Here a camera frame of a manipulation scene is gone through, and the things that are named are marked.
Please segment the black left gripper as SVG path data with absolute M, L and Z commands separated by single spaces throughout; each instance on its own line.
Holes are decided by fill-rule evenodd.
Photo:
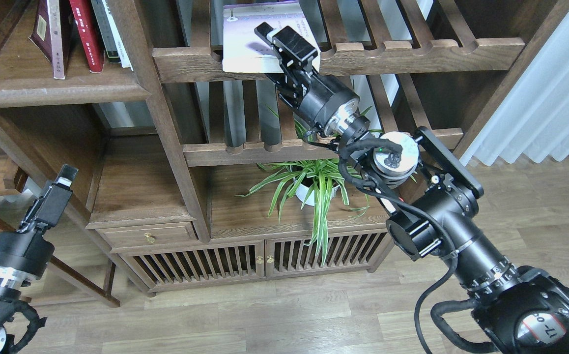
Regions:
M 22 286 L 39 280 L 55 247 L 44 234 L 55 227 L 66 208 L 79 170 L 64 164 L 56 177 L 56 186 L 46 186 L 44 194 L 33 202 L 14 232 L 0 233 L 0 286 Z

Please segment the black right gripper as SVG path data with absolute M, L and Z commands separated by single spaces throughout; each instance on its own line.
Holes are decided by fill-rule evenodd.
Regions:
M 279 60 L 282 73 L 265 73 L 280 99 L 310 128 L 323 137 L 359 137 L 359 96 L 335 76 L 323 76 L 313 67 L 319 51 L 291 27 L 276 29 L 267 22 L 255 34 L 268 43 Z

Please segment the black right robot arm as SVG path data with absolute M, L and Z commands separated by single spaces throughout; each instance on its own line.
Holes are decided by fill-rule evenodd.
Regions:
M 466 300 L 433 305 L 430 316 L 456 347 L 473 354 L 569 354 L 569 288 L 538 267 L 516 267 L 473 222 L 483 188 L 431 130 L 412 135 L 369 131 L 359 97 L 313 67 L 318 49 L 295 29 L 255 28 L 278 58 L 269 73 L 280 99 L 312 133 L 333 137 L 339 171 L 357 190 L 385 204 L 386 227 L 412 260 L 438 256 L 448 272 L 417 300 L 415 327 L 426 353 L 420 306 L 454 275 Z

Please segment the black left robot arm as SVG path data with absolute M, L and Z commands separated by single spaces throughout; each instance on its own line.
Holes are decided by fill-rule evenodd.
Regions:
M 46 318 L 40 318 L 35 308 L 21 300 L 20 289 L 39 280 L 46 271 L 55 247 L 44 234 L 60 220 L 73 195 L 71 184 L 77 173 L 73 166 L 62 166 L 56 179 L 46 183 L 42 195 L 27 210 L 18 229 L 0 233 L 0 354 L 16 354 L 46 324 Z M 29 324 L 24 336 L 14 343 L 4 324 L 17 312 Z

